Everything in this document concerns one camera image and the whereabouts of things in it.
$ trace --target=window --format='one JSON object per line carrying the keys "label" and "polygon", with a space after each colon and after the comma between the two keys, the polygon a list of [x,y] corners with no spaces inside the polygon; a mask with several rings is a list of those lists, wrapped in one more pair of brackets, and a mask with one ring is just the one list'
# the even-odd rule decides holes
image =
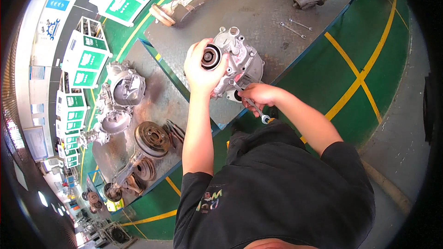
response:
{"label": "window", "polygon": [[43,113],[43,104],[31,104],[30,105],[31,113]]}
{"label": "window", "polygon": [[34,126],[42,126],[42,125],[45,125],[45,118],[36,118],[36,119],[32,119],[32,124],[34,124]]}

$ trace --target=finger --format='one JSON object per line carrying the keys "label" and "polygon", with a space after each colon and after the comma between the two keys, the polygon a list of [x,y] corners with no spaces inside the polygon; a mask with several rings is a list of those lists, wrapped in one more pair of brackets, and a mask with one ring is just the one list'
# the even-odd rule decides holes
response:
{"label": "finger", "polygon": [[194,51],[195,47],[198,45],[199,42],[196,42],[195,44],[191,45],[188,49],[188,52],[186,53],[186,59],[191,58],[192,52]]}
{"label": "finger", "polygon": [[198,45],[195,47],[194,51],[192,52],[192,59],[194,64],[201,65],[200,62],[203,58],[203,52],[205,51],[205,48],[207,47],[208,43],[211,43],[213,41],[212,38],[210,39],[203,39],[201,42],[198,43]]}
{"label": "finger", "polygon": [[226,73],[226,69],[228,68],[229,64],[229,54],[224,53],[221,57],[221,61],[219,66],[214,70],[215,73],[217,73],[220,78]]}

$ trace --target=workbench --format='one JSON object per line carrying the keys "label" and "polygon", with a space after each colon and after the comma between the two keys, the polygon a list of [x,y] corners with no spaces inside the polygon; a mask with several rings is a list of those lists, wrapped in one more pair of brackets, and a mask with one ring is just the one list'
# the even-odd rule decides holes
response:
{"label": "workbench", "polygon": [[[293,0],[193,0],[190,4],[195,9],[192,12],[188,13],[183,6],[175,9],[176,24],[167,27],[152,23],[144,34],[189,89],[183,73],[189,47],[204,38],[215,37],[221,26],[227,29],[236,26],[246,43],[265,61],[262,81],[275,84],[346,11],[351,1],[326,0],[323,6],[300,10],[292,6]],[[313,31],[290,23],[290,18],[312,27]],[[307,38],[304,40],[285,29],[281,22]],[[210,102],[210,116],[220,129],[245,112],[242,104],[226,98]]]}
{"label": "workbench", "polygon": [[[133,62],[133,67],[146,80],[145,97],[133,108],[133,119],[129,127],[122,133],[110,136],[109,142],[100,145],[92,144],[92,154],[102,173],[105,182],[110,183],[120,169],[129,161],[135,151],[134,130],[144,121],[152,121],[162,126],[170,119],[183,130],[186,129],[189,103],[180,91],[175,88],[156,60],[150,55],[145,43],[137,40],[129,51],[126,59]],[[172,146],[165,157],[153,160],[156,175],[152,181],[145,181],[147,188],[141,196],[151,191],[181,164],[181,144],[177,149]],[[137,199],[131,190],[123,192],[125,206]]]}
{"label": "workbench", "polygon": [[[111,136],[107,144],[93,144],[92,152],[105,181],[111,182],[133,154],[134,130],[141,122],[153,121],[163,125],[166,119],[170,119],[186,129],[189,104],[183,95],[189,94],[189,84],[183,73],[183,64],[191,44],[214,37],[221,26],[236,26],[247,44],[254,47],[265,61],[262,81],[275,84],[346,11],[351,1],[327,0],[323,6],[299,10],[292,6],[293,0],[194,0],[192,12],[187,13],[182,6],[176,9],[173,16],[177,21],[175,25],[167,27],[152,23],[144,33],[147,41],[137,40],[126,56],[137,72],[146,78],[145,98],[134,107],[133,121],[128,129]],[[313,31],[291,24],[290,18],[312,27]],[[307,38],[302,39],[283,28],[280,22]],[[162,56],[166,67],[163,67],[163,62],[160,65],[155,60],[147,50],[149,46]],[[210,102],[210,116],[219,129],[245,112],[242,104],[226,98]],[[180,148],[170,150],[162,160],[156,161],[156,178],[147,183],[142,195],[151,191],[180,164]],[[128,206],[138,197],[123,193],[123,198],[125,206]]]}

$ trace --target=wrench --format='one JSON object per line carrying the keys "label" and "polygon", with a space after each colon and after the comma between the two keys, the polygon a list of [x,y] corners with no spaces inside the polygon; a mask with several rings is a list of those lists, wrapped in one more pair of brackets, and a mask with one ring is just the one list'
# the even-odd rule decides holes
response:
{"label": "wrench", "polygon": [[[239,87],[239,86],[237,85],[237,83],[235,82],[234,79],[230,79],[228,83],[229,83],[229,85],[235,87],[235,89],[236,89],[237,91],[243,91],[243,90],[241,89],[241,87]],[[249,99],[249,98],[245,98],[245,100],[246,100],[246,102],[248,102],[252,107],[254,107],[254,108],[257,110],[257,112],[260,114],[261,122],[262,122],[263,124],[268,124],[268,123],[269,123],[269,120],[271,119],[271,117],[270,117],[269,115],[264,114],[264,113],[263,113],[263,112],[257,107],[257,105],[255,105],[254,102],[252,102],[251,99]]]}
{"label": "wrench", "polygon": [[289,28],[288,26],[286,26],[284,23],[282,23],[282,22],[280,22],[280,25],[281,26],[283,26],[283,27],[285,27],[286,29],[289,29],[289,30],[291,30],[292,32],[294,32],[295,34],[297,34],[297,35],[299,35],[299,36],[301,36],[302,37],[302,39],[306,39],[306,36],[305,35],[302,35],[302,34],[298,34],[295,30],[293,30],[292,28]]}
{"label": "wrench", "polygon": [[289,21],[292,22],[292,23],[298,24],[298,25],[300,25],[300,26],[303,26],[304,28],[309,29],[310,31],[313,30],[312,27],[307,27],[306,25],[303,25],[303,24],[301,24],[300,22],[293,21],[292,19],[289,19]]}

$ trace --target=yellow floor line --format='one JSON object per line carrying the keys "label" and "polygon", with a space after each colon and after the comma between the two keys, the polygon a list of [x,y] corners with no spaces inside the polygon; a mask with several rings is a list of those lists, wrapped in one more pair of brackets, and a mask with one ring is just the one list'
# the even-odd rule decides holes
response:
{"label": "yellow floor line", "polygon": [[81,186],[81,180],[83,177],[83,160],[85,159],[85,149],[80,147],[81,151],[81,169],[80,169],[80,186]]}
{"label": "yellow floor line", "polygon": [[172,189],[179,195],[182,196],[182,193],[177,188],[177,186],[173,183],[173,181],[169,178],[169,176],[166,177],[166,181],[169,183],[169,185],[172,187]]}
{"label": "yellow floor line", "polygon": [[94,182],[95,181],[95,176],[97,175],[97,171],[96,172],[94,172],[94,177],[92,177],[92,182]]}
{"label": "yellow floor line", "polygon": [[162,214],[159,214],[159,215],[147,218],[147,219],[137,220],[137,221],[134,221],[134,222],[131,221],[130,223],[124,223],[124,224],[121,224],[121,225],[122,226],[128,226],[128,225],[136,225],[136,224],[148,223],[148,222],[152,222],[152,221],[155,221],[155,220],[165,219],[165,218],[174,216],[174,215],[176,215],[176,213],[177,213],[177,210],[172,210],[170,212],[162,213]]}
{"label": "yellow floor line", "polygon": [[375,61],[377,60],[378,56],[380,55],[381,49],[385,45],[386,39],[388,38],[389,32],[391,30],[392,21],[394,20],[394,14],[395,14],[395,8],[397,6],[397,0],[392,1],[392,8],[391,13],[389,15],[388,23],[386,24],[385,30],[383,31],[383,34],[381,35],[380,41],[377,44],[377,47],[375,47],[374,52],[372,53],[372,56],[369,58],[368,63],[366,63],[365,68],[360,73],[362,76],[362,79],[365,79],[368,75],[369,71],[372,69],[373,65],[375,64]]}
{"label": "yellow floor line", "polygon": [[[375,61],[377,60],[383,46],[385,45],[386,39],[387,39],[389,32],[391,30],[392,20],[394,19],[396,5],[397,5],[397,0],[394,0],[392,3],[391,13],[389,14],[388,22],[386,23],[385,30],[383,31],[383,34],[381,35],[380,41],[378,42],[377,46],[375,47],[375,50],[372,53],[372,56],[369,58],[368,62],[366,63],[365,68],[360,73],[362,80],[364,80],[366,78],[369,71],[374,66]],[[329,110],[329,112],[327,112],[325,114],[325,117],[327,119],[331,120],[345,106],[345,104],[349,101],[349,99],[354,95],[354,93],[360,87],[360,83],[361,83],[361,81],[359,79],[356,79],[354,81],[354,83],[352,83],[352,85],[345,92],[345,94],[337,101],[337,103],[335,103],[335,105]],[[306,139],[304,137],[301,137],[301,140],[304,143],[306,143]]]}
{"label": "yellow floor line", "polygon": [[329,34],[329,32],[325,33],[326,39],[335,47],[335,49],[340,53],[340,55],[343,57],[343,59],[346,61],[346,63],[351,68],[352,72],[354,73],[355,77],[360,80],[360,84],[363,87],[363,91],[365,91],[366,96],[368,97],[369,102],[371,103],[372,109],[374,110],[375,116],[377,117],[378,123],[381,122],[381,115],[377,108],[377,105],[375,104],[375,100],[372,97],[371,92],[369,91],[368,86],[366,85],[365,81],[362,79],[360,73],[358,72],[358,69],[355,67],[354,63],[351,61],[351,58],[349,58],[348,54],[346,54],[345,50],[338,44],[338,42]]}
{"label": "yellow floor line", "polygon": [[[160,0],[157,4],[160,5],[164,2],[165,0]],[[121,48],[120,52],[117,55],[116,61],[119,61],[121,54],[123,54],[123,51],[126,49],[126,47],[128,47],[130,41],[132,40],[132,38],[136,35],[137,31],[140,30],[141,26],[146,22],[146,20],[148,19],[148,17],[151,15],[151,13],[148,13],[146,15],[146,17],[143,18],[143,20],[140,21],[140,23],[137,25],[137,27],[134,29],[134,31],[132,32],[132,34],[129,36],[129,39],[125,42],[125,44],[123,45],[123,47]]]}
{"label": "yellow floor line", "polygon": [[[129,216],[125,213],[125,210],[122,210],[122,211],[123,211],[123,213],[125,214],[126,218],[127,218],[129,221],[131,221],[131,219],[129,218]],[[135,226],[135,224],[132,224],[132,225],[134,225],[134,227],[136,227],[136,229],[140,232],[140,234],[141,234],[145,239],[147,239],[146,235],[144,235],[143,232],[140,231],[140,229],[139,229],[137,226]]]}
{"label": "yellow floor line", "polygon": [[401,16],[401,14],[398,12],[397,8],[395,9],[396,13],[398,14],[398,16],[401,18],[401,21],[403,21],[403,24],[406,26],[406,29],[409,31],[409,27],[406,24],[406,22],[404,21],[403,17]]}

